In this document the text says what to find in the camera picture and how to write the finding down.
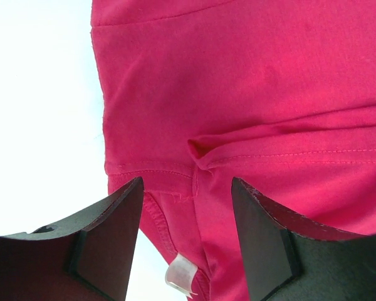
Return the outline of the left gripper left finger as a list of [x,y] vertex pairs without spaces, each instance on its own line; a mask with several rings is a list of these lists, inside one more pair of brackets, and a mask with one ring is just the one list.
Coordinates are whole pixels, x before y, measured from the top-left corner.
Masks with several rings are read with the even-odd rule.
[[0,300],[125,300],[143,200],[136,177],[69,217],[0,236]]

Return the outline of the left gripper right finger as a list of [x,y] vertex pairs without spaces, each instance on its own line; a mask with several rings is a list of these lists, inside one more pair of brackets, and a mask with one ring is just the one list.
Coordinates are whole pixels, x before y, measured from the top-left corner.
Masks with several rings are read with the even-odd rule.
[[308,219],[239,178],[231,194],[251,300],[376,300],[376,234]]

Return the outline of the pink t shirt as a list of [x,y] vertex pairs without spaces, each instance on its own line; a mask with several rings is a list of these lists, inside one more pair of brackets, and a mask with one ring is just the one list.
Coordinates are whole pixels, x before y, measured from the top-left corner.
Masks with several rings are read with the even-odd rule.
[[108,190],[194,300],[247,300],[232,179],[376,233],[376,1],[93,1]]

